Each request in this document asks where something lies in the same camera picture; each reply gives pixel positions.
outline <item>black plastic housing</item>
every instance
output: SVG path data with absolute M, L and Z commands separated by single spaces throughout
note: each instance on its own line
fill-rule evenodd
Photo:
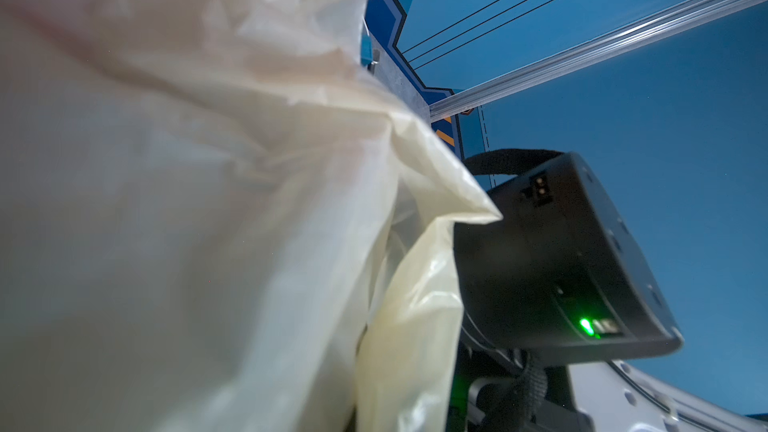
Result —
M 545 365 L 652 357 L 682 345 L 640 247 L 578 154 L 488 194 L 504 219 L 455 228 L 467 345 L 530 350 Z

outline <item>plastic bag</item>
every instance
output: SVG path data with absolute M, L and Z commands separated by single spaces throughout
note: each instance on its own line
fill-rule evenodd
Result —
M 444 427 L 499 214 L 365 0 L 0 1 L 0 428 Z

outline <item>aluminum rail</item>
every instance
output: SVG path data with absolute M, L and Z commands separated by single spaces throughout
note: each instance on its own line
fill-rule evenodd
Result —
M 572 399 L 593 432 L 767 432 L 735 414 L 652 377 L 633 365 L 571 364 Z
M 505 73 L 429 107 L 432 122 L 678 34 L 765 0 L 686 0 L 539 62 Z

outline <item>hole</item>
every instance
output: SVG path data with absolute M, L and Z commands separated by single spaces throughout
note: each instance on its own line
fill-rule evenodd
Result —
M 637 405 L 638 405 L 638 398 L 636 398 L 634 396 L 634 394 L 632 394 L 631 392 L 626 390 L 624 392 L 624 396 L 627 398 L 627 402 L 629 402 L 629 405 L 637 407 Z
M 535 197 L 534 207 L 543 206 L 552 202 L 552 191 L 547 184 L 547 174 L 542 172 L 536 177 L 530 179 L 533 195 Z
M 625 224 L 624 221 L 621 220 L 621 217 L 619 217 L 619 225 L 621 226 L 621 230 L 623 230 L 625 234 L 629 235 L 629 229 L 627 228 L 627 224 Z

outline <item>green led light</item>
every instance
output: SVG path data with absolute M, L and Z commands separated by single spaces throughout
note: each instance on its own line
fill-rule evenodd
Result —
M 589 319 L 582 318 L 579 323 L 584 331 L 587 332 L 587 335 L 590 337 L 594 336 L 594 330 L 592 329 L 592 324 L 589 323 Z

